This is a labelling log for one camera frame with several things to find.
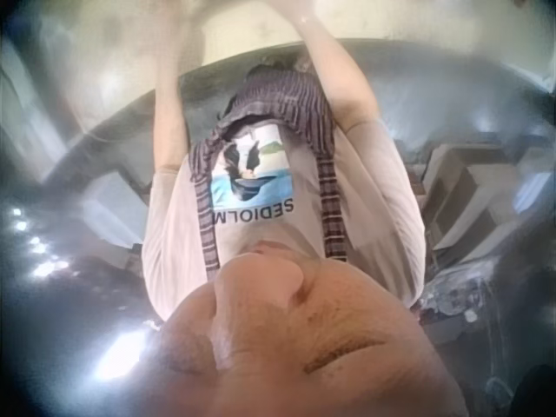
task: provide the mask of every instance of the printed logo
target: printed logo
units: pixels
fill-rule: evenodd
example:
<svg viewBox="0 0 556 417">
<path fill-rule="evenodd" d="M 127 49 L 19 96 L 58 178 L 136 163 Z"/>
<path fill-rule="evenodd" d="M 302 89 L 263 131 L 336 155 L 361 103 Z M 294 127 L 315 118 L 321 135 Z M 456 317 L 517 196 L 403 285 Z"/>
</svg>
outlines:
<svg viewBox="0 0 556 417">
<path fill-rule="evenodd" d="M 278 127 L 263 126 L 234 139 L 218 157 L 211 192 L 216 222 L 230 218 L 230 210 L 243 222 L 279 217 L 285 207 L 273 208 L 286 201 L 293 210 L 292 176 Z M 250 215 L 242 217 L 246 210 Z"/>
</svg>

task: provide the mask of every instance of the bright light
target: bright light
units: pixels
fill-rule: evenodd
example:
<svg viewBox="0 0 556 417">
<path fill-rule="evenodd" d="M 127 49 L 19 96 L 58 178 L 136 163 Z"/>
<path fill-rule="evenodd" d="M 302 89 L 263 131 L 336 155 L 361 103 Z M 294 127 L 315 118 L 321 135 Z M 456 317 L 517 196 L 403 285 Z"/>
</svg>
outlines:
<svg viewBox="0 0 556 417">
<path fill-rule="evenodd" d="M 27 222 L 17 222 L 16 229 L 20 232 L 24 232 L 25 230 L 27 230 Z"/>
<path fill-rule="evenodd" d="M 127 374 L 139 361 L 145 345 L 145 333 L 122 334 L 106 352 L 96 369 L 96 377 L 113 380 Z"/>
<path fill-rule="evenodd" d="M 68 266 L 69 266 L 69 264 L 66 261 L 58 261 L 55 264 L 56 271 L 58 269 L 66 269 Z"/>
<path fill-rule="evenodd" d="M 46 278 L 54 272 L 54 269 L 55 265 L 52 262 L 41 263 L 38 268 L 33 271 L 33 275 L 38 278 Z"/>
<path fill-rule="evenodd" d="M 44 252 L 46 252 L 46 245 L 39 243 L 33 248 L 32 252 L 34 254 L 43 254 Z"/>
</svg>

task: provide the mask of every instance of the plaid suspender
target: plaid suspender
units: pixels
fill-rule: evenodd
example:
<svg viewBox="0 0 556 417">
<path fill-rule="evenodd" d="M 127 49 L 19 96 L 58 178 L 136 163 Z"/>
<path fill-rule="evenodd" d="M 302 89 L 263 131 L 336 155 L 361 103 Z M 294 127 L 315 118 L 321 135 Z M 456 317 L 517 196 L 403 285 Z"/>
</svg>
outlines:
<svg viewBox="0 0 556 417">
<path fill-rule="evenodd" d="M 313 151 L 321 191 L 325 256 L 346 261 L 346 230 L 334 168 L 334 118 L 318 81 L 309 74 L 260 67 L 251 73 L 230 107 L 212 136 L 197 143 L 189 154 L 208 279 L 212 281 L 220 269 L 210 189 L 215 160 L 238 127 L 262 120 L 285 123 Z"/>
</svg>

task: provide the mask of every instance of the man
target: man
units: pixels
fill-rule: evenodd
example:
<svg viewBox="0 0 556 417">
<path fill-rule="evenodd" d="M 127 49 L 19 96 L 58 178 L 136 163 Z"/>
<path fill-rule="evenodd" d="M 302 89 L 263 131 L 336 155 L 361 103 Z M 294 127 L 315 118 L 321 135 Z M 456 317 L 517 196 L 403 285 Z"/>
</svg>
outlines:
<svg viewBox="0 0 556 417">
<path fill-rule="evenodd" d="M 407 310 L 424 228 L 373 91 L 310 1 L 268 2 L 320 84 L 255 69 L 190 153 L 180 6 L 165 2 L 143 263 L 167 322 L 135 371 L 134 414 L 465 415 Z"/>
</svg>

